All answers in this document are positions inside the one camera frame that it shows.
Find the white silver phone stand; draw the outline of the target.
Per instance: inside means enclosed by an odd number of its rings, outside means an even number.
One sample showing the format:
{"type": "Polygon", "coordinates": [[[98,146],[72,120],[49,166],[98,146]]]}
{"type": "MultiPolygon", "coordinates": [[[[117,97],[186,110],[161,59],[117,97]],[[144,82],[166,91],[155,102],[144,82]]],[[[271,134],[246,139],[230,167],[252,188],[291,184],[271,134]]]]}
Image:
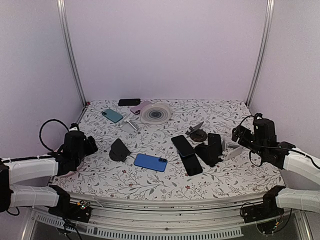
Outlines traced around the white silver phone stand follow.
{"type": "Polygon", "coordinates": [[[244,149],[243,146],[224,138],[222,141],[222,156],[221,159],[224,161],[230,160],[235,158],[236,156],[240,155],[244,149]]]}

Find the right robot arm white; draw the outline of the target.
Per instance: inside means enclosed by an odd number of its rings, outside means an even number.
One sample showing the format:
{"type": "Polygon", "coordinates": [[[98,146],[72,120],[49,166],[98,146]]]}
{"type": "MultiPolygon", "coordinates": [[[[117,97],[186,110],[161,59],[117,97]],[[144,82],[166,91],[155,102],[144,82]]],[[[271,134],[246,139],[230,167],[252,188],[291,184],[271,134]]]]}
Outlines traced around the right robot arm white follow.
{"type": "Polygon", "coordinates": [[[277,140],[275,124],[272,120],[255,116],[250,130],[239,124],[232,130],[232,141],[260,157],[260,162],[268,163],[304,179],[311,187],[298,183],[288,186],[277,185],[263,196],[258,213],[269,218],[277,210],[290,208],[308,212],[320,211],[320,160],[296,147],[294,144],[277,140]]]}

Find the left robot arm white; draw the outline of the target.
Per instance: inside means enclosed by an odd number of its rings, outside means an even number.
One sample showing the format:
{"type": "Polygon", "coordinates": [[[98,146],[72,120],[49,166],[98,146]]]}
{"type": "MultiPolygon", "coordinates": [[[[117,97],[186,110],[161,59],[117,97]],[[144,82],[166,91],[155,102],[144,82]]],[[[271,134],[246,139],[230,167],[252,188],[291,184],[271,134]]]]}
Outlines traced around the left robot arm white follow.
{"type": "Polygon", "coordinates": [[[70,195],[57,185],[46,187],[22,186],[19,182],[43,177],[64,176],[75,172],[85,157],[98,151],[92,136],[71,130],[57,151],[46,155],[6,158],[0,161],[0,210],[8,212],[17,207],[48,207],[50,212],[64,218],[79,214],[90,215],[90,203],[71,203],[70,195]]]}

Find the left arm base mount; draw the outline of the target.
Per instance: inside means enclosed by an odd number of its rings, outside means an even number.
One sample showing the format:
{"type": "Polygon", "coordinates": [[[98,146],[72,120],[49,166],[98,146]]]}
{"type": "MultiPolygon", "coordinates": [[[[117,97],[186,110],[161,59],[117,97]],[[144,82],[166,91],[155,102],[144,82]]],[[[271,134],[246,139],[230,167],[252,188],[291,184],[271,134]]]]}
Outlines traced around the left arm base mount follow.
{"type": "Polygon", "coordinates": [[[55,190],[58,195],[57,205],[48,208],[49,214],[82,223],[89,222],[92,208],[88,201],[81,200],[77,203],[71,203],[68,192],[57,185],[49,185],[49,187],[55,190]]]}

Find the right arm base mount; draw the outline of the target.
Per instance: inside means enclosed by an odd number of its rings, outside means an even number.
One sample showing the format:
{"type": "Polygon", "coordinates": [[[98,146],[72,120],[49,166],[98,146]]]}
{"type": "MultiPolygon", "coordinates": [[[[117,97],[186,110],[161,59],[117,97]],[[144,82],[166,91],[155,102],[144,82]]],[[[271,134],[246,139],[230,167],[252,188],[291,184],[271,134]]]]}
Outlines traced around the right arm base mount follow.
{"type": "Polygon", "coordinates": [[[285,188],[280,185],[273,187],[263,195],[262,203],[244,203],[239,210],[244,222],[251,223],[283,215],[285,211],[277,206],[276,196],[285,188]]]}

